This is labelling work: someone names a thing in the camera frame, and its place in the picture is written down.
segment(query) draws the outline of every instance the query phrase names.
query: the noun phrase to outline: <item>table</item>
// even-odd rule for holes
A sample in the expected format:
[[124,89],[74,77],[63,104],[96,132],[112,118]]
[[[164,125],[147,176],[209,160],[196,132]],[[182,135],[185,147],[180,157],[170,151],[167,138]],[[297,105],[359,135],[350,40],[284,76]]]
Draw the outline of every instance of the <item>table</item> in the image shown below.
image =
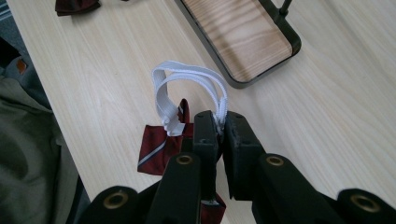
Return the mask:
[[[159,125],[151,69],[165,60],[217,69],[172,0],[102,0],[92,13],[56,16],[55,1],[8,1],[91,199],[114,185],[159,179],[136,171],[145,124]],[[281,6],[282,1],[275,1]],[[293,161],[320,192],[371,191],[396,206],[396,3],[294,1],[288,21],[302,49],[251,87],[229,91],[268,152]],[[214,109],[193,83],[170,95],[191,113]],[[230,202],[223,223],[252,223]]]

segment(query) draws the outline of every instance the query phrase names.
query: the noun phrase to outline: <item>dark red cloth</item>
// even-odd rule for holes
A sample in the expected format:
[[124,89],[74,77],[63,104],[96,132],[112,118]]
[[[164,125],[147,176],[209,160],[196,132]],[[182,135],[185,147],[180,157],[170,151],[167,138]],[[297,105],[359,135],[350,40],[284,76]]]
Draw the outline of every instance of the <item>dark red cloth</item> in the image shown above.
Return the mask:
[[[163,175],[169,159],[180,152],[183,138],[192,138],[193,124],[190,123],[190,110],[183,99],[178,107],[178,119],[185,123],[181,136],[167,136],[163,126],[146,125],[140,148],[137,171],[149,175]],[[201,203],[201,223],[219,224],[224,216],[226,205],[217,194],[213,203]]]
[[58,16],[70,16],[95,10],[100,7],[98,0],[56,0]]

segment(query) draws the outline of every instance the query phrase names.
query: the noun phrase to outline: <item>wood grain surface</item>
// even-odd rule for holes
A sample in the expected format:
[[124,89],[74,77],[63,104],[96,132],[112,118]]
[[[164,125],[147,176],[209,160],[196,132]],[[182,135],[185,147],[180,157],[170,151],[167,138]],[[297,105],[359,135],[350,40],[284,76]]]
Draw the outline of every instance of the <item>wood grain surface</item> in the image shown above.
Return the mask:
[[183,0],[236,81],[291,56],[291,45],[257,0]]
[[[57,17],[55,2],[8,1],[91,199],[115,185],[138,191],[146,124],[160,125],[150,71],[165,60],[217,69],[172,0],[102,0]],[[229,91],[268,152],[289,158],[320,192],[371,191],[396,207],[395,1],[293,1],[299,54],[251,87]],[[199,86],[175,82],[191,114],[214,109]],[[228,200],[223,223],[253,223],[251,203]]]

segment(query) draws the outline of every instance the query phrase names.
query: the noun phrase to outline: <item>bow tie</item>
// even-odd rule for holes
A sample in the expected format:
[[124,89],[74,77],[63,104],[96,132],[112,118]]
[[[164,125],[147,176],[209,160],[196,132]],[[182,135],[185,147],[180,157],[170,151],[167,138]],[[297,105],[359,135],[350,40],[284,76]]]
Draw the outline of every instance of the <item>bow tie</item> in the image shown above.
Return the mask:
[[55,11],[60,17],[89,12],[99,7],[99,0],[56,0],[55,3]]

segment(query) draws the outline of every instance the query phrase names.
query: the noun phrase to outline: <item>white strap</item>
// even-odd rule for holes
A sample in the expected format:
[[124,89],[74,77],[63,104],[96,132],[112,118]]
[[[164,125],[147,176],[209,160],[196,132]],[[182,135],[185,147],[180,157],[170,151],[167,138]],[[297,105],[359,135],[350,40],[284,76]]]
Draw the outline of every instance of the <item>white strap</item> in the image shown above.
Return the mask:
[[[167,77],[165,71],[170,71],[171,74]],[[157,113],[162,119],[163,127],[169,136],[181,135],[185,126],[185,124],[180,123],[178,120],[177,106],[169,99],[166,86],[167,82],[179,79],[197,82],[209,92],[216,107],[216,113],[213,114],[213,118],[218,129],[218,134],[222,134],[227,115],[227,90],[225,89],[225,81],[221,75],[204,67],[166,61],[152,70],[152,78],[155,87]],[[218,91],[214,83],[221,89],[222,97],[218,96]]]

